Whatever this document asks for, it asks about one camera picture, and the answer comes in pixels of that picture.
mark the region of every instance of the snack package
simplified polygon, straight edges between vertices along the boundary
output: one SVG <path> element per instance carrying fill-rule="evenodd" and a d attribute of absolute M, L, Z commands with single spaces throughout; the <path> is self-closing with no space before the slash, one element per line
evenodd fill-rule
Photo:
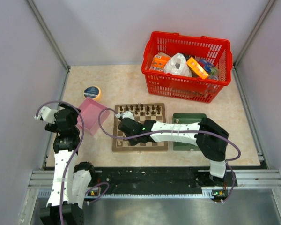
<path fill-rule="evenodd" d="M 198 75 L 202 79 L 206 79 L 209 77 L 209 74 L 202 68 L 202 66 L 200 66 L 200 64 L 193 57 L 191 57 L 187 61 L 187 65 L 194 74 Z"/>
<path fill-rule="evenodd" d="M 209 74 L 209 78 L 213 78 L 215 76 L 217 76 L 218 74 L 218 68 L 216 68 L 212 63 L 210 62 L 207 62 L 206 60 L 204 59 L 200 59 L 199 62 L 198 62 L 202 67 L 203 69 Z"/>
<path fill-rule="evenodd" d="M 165 53 L 158 53 L 154 56 L 153 61 L 151 63 L 150 70 L 164 72 L 164 66 L 170 60 L 170 56 Z"/>

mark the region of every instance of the orange box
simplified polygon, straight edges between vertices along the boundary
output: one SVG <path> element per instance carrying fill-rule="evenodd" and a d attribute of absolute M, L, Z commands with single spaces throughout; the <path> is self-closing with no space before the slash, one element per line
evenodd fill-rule
<path fill-rule="evenodd" d="M 170 56 L 164 53 L 158 53 L 154 56 L 150 70 L 164 72 L 164 66 L 170 60 Z"/>
<path fill-rule="evenodd" d="M 209 74 L 202 68 L 202 66 L 200 66 L 200 64 L 193 57 L 191 57 L 186 63 L 189 68 L 202 79 L 206 79 L 209 77 Z"/>

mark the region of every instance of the metal floor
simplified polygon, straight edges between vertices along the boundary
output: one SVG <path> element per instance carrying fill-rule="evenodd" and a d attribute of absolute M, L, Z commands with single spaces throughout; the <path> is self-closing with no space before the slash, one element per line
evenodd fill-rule
<path fill-rule="evenodd" d="M 32 225 L 42 225 L 38 199 Z M 83 206 L 85 225 L 281 225 L 271 190 L 234 190 L 230 200 L 101 199 Z"/>

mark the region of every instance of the white wall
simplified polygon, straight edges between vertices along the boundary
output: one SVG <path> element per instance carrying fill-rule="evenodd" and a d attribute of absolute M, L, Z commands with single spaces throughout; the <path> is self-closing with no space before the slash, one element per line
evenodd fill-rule
<path fill-rule="evenodd" d="M 141 63 L 152 31 L 231 41 L 234 59 L 268 0 L 34 0 L 69 65 Z"/>
<path fill-rule="evenodd" d="M 33 119 L 65 76 L 24 0 L 0 1 L 0 225 L 17 224 L 48 132 Z"/>
<path fill-rule="evenodd" d="M 281 0 L 249 47 L 239 72 L 269 163 L 281 172 Z"/>

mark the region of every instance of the green board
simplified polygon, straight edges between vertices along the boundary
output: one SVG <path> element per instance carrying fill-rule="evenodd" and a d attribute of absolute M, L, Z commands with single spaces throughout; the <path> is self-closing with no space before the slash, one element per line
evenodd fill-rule
<path fill-rule="evenodd" d="M 197 122 L 201 122 L 202 118 L 204 117 L 206 117 L 206 114 L 203 113 L 174 113 L 173 123 L 178 123 L 178 124 L 197 123 Z M 174 151 L 200 151 L 198 146 L 188 143 L 181 143 L 181 142 L 174 142 L 173 150 Z"/>

